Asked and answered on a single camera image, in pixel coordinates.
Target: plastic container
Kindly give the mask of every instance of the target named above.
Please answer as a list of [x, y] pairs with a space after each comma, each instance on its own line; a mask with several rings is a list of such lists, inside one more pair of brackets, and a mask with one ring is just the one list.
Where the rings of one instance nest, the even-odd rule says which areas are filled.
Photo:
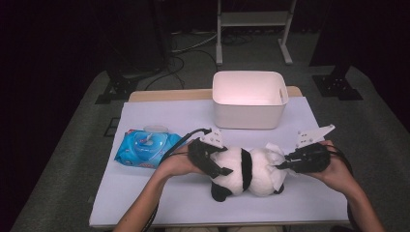
[[214, 122], [225, 129], [270, 130], [289, 101], [277, 72], [217, 72], [213, 81]]

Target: white paper sheet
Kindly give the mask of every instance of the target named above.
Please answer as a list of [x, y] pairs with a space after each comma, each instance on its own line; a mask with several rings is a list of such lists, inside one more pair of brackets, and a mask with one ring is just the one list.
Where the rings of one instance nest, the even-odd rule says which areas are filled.
[[[130, 129], [161, 125], [185, 135], [199, 128], [215, 128], [213, 102], [150, 101], [124, 104], [110, 158], [94, 202], [90, 225], [115, 225], [144, 188], [153, 169], [127, 167], [114, 160], [124, 133]], [[278, 144], [285, 154], [296, 147], [298, 131], [318, 125], [306, 98], [290, 98], [274, 130], [224, 130], [225, 146], [247, 150]], [[192, 139], [201, 136], [195, 134]], [[249, 192], [216, 202], [211, 196], [209, 177], [190, 174], [174, 177], [165, 186], [154, 225], [207, 223], [265, 223], [347, 221], [346, 199], [323, 183], [305, 175], [286, 177], [284, 192], [256, 197]]]

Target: stuffed animal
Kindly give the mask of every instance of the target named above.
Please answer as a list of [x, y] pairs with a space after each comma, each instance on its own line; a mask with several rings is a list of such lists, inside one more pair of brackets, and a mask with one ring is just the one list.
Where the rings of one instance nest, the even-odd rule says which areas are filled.
[[279, 146], [268, 144], [250, 152], [239, 147], [230, 147], [225, 152], [213, 153], [213, 160], [220, 167], [233, 172], [212, 179], [212, 197], [222, 202], [229, 195], [239, 195], [249, 189], [256, 196], [279, 194], [283, 191], [283, 181], [287, 170], [279, 170], [275, 165], [284, 162]]

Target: floor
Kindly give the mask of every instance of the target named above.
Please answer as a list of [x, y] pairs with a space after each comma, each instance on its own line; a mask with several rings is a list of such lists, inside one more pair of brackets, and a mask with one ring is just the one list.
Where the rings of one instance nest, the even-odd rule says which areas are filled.
[[[198, 44], [210, 36], [175, 35], [173, 49]], [[361, 93], [362, 101], [321, 97], [311, 77], [330, 73], [333, 67], [308, 65], [318, 34], [289, 35], [287, 44], [294, 62], [290, 66], [284, 64], [280, 54], [279, 37], [278, 32], [268, 32], [226, 39], [219, 67], [214, 60], [215, 41], [206, 43], [170, 58], [172, 74], [164, 71], [144, 78], [136, 90], [212, 88], [217, 71], [281, 73], [286, 85], [298, 86], [307, 97], [319, 126], [337, 126], [327, 138], [343, 148], [388, 230], [407, 231], [410, 171], [405, 163], [410, 153], [409, 134], [368, 78], [353, 67], [346, 77]], [[95, 104], [108, 83], [109, 77], [102, 71], [90, 85], [12, 231], [99, 231], [88, 226], [88, 218], [111, 150], [113, 138], [105, 133], [111, 120], [121, 116], [125, 102]], [[325, 232], [331, 226], [292, 225], [291, 231]]]

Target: blue wet wipes package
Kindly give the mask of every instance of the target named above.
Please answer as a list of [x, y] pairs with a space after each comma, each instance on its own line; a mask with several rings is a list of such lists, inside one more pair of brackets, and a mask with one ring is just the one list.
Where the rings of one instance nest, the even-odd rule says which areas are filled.
[[115, 160], [126, 166], [157, 168], [166, 151], [180, 139], [176, 133], [129, 130]]

